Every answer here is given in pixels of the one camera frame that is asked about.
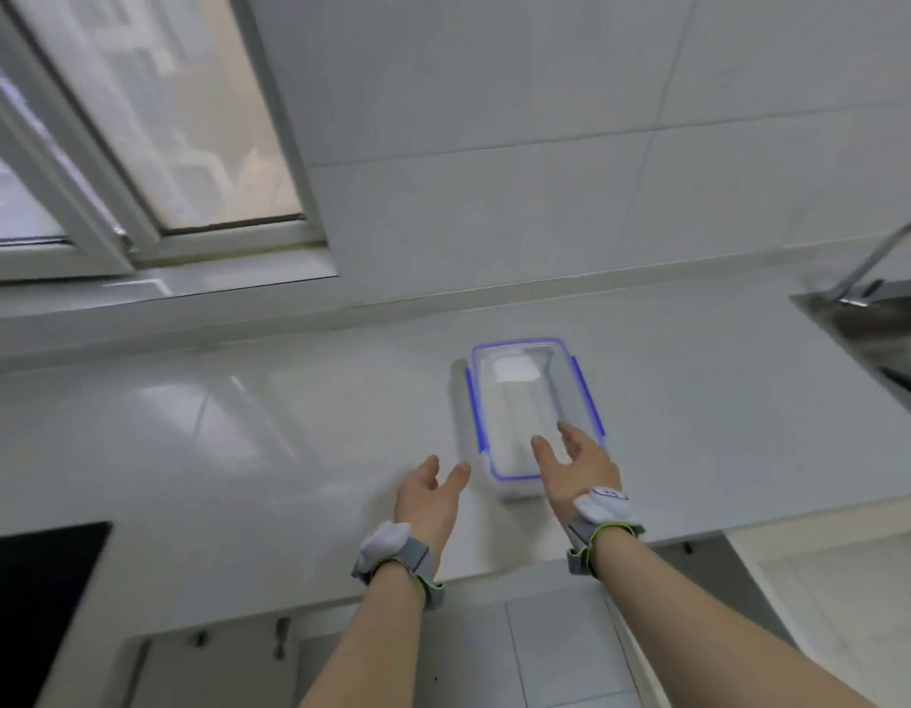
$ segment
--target sink drain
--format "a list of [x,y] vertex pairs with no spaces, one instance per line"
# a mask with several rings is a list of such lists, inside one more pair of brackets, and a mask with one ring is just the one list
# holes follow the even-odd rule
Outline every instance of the sink drain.
[[891,380],[896,385],[898,385],[898,387],[900,387],[902,390],[905,390],[905,391],[911,393],[911,377],[910,376],[905,375],[904,373],[900,372],[899,370],[895,370],[894,368],[890,368],[890,367],[885,367],[883,365],[880,365],[878,369],[883,378],[885,378],[886,380]]

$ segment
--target white wrist-worn device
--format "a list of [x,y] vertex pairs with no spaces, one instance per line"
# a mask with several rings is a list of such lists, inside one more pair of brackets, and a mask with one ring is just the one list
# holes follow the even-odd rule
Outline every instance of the white wrist-worn device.
[[593,487],[574,500],[577,516],[567,524],[567,535],[574,546],[567,552],[567,569],[571,574],[595,578],[590,566],[593,540],[606,527],[620,527],[633,536],[645,533],[645,527],[633,517],[629,497],[621,490]]
[[354,564],[351,576],[365,585],[370,585],[374,573],[385,561],[398,561],[417,579],[426,593],[426,611],[438,609],[445,596],[445,586],[433,582],[436,557],[432,549],[410,536],[409,523],[381,522],[360,545],[360,556]]

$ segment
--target person's left arm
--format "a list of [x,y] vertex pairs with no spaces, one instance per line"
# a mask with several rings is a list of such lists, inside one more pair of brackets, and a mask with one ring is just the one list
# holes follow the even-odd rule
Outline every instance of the person's left arm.
[[[411,525],[414,539],[438,560],[456,525],[458,498],[469,483],[468,463],[439,486],[435,455],[410,472],[397,492],[394,522]],[[382,563],[320,676],[300,708],[408,708],[413,703],[425,591],[401,563]]]

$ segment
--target white countertop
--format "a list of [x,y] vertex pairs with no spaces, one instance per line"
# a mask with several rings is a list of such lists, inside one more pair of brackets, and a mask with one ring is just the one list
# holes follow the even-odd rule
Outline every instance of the white countertop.
[[[0,377],[0,534],[115,530],[40,705],[138,634],[357,595],[404,468],[473,455],[460,360],[563,338],[667,541],[911,493],[911,416],[789,299],[793,267]],[[563,556],[476,471],[440,579]]]

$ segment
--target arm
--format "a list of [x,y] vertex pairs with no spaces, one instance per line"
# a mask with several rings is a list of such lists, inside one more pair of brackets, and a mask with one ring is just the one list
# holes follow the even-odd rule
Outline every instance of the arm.
[[[408,474],[393,511],[394,521],[410,523],[411,536],[433,550],[437,569],[456,524],[459,494],[469,482],[470,469],[460,464],[441,486],[438,471],[434,455]],[[424,604],[422,584],[402,564],[383,563],[301,708],[412,705]]]
[[[573,464],[543,437],[531,441],[544,491],[567,526],[591,487],[622,489],[619,469],[587,435],[560,425]],[[592,566],[675,706],[872,706],[799,651],[698,588],[641,541],[597,535]]]

